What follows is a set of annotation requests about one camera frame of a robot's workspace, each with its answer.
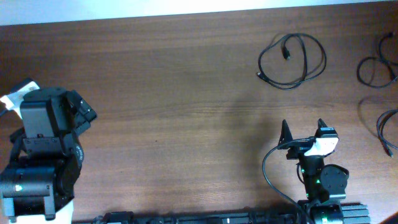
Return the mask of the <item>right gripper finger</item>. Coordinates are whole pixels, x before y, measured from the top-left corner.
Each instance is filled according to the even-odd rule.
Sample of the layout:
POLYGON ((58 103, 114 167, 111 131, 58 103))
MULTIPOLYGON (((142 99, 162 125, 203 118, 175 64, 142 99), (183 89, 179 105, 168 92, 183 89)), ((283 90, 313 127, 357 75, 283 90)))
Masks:
POLYGON ((280 138, 279 138, 277 148, 279 150, 281 150, 281 149, 286 150, 286 149, 290 149, 291 147, 293 147, 293 137, 292 137, 292 133, 290 131, 289 125, 287 124, 287 121, 284 119, 282 121, 280 138))
POLYGON ((326 124, 321 118, 319 118, 317 121, 317 126, 318 128, 316 130, 315 137, 322 137, 326 133, 326 124))

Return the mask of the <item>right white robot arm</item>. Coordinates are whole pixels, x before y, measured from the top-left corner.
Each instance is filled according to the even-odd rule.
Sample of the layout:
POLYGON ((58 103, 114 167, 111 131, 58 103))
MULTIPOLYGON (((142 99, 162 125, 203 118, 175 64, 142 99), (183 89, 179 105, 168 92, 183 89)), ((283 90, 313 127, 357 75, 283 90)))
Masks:
POLYGON ((286 120, 282 121, 278 149, 287 151, 286 159, 297 160, 297 172, 302 175, 307 198, 297 205, 301 223, 343 223, 340 202, 346 198, 349 171, 344 167, 328 164, 324 158, 333 154, 339 141, 335 128, 322 119, 313 136, 294 139, 286 120))

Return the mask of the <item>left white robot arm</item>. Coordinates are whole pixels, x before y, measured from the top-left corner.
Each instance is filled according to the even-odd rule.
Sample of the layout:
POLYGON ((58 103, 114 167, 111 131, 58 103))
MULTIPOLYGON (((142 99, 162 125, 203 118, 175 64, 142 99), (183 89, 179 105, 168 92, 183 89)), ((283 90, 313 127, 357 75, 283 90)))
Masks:
POLYGON ((13 133, 9 163, 1 172, 1 202, 10 223, 37 217, 72 220, 84 152, 79 135, 96 119, 75 90, 42 88, 24 95, 23 127, 13 133))

